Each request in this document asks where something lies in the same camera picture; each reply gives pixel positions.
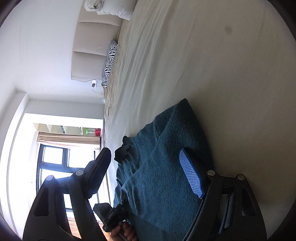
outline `beige headboard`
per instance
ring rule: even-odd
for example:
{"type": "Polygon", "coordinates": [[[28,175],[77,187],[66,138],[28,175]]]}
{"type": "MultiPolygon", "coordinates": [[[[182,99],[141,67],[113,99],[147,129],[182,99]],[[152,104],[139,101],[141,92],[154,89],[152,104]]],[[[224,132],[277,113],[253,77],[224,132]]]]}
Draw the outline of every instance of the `beige headboard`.
{"type": "Polygon", "coordinates": [[[122,19],[97,15],[81,6],[72,52],[71,79],[100,80],[111,40],[117,40],[122,19]]]}

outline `hand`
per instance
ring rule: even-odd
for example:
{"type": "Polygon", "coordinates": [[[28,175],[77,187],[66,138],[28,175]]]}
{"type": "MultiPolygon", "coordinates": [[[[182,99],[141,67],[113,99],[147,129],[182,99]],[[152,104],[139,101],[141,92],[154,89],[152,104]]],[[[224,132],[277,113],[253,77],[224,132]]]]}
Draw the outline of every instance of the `hand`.
{"type": "Polygon", "coordinates": [[[122,225],[117,226],[112,230],[110,234],[110,238],[113,241],[123,241],[122,238],[118,235],[121,229],[124,230],[124,236],[127,237],[127,240],[129,241],[139,240],[137,237],[135,228],[132,225],[130,225],[128,222],[124,222],[122,225]]]}

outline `red object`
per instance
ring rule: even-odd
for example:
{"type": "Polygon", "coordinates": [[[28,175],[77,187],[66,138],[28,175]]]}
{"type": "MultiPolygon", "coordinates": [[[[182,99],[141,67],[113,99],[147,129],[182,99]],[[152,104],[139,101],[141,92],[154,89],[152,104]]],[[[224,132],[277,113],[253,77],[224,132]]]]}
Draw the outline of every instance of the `red object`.
{"type": "Polygon", "coordinates": [[[95,135],[96,136],[101,136],[101,129],[96,129],[95,135]]]}

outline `teal towel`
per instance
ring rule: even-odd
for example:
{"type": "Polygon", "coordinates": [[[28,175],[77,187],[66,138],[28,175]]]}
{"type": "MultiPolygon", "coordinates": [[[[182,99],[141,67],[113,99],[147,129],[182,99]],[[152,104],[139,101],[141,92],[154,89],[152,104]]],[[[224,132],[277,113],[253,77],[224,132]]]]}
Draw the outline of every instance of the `teal towel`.
{"type": "Polygon", "coordinates": [[[156,116],[135,137],[123,137],[115,151],[114,205],[127,195],[128,221],[140,241],[181,241],[198,211],[201,200],[179,162],[182,148],[214,169],[206,137],[186,99],[156,116]]]}

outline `blue mesh pad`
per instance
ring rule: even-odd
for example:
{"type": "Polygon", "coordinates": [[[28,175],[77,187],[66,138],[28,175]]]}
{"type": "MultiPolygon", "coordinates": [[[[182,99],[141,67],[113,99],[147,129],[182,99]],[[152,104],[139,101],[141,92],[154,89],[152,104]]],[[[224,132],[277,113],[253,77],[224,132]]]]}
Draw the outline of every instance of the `blue mesh pad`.
{"type": "Polygon", "coordinates": [[[191,160],[187,156],[184,149],[180,151],[179,159],[193,193],[196,194],[199,198],[202,198],[204,195],[204,191],[201,188],[200,178],[198,177],[196,171],[194,170],[191,160]]]}

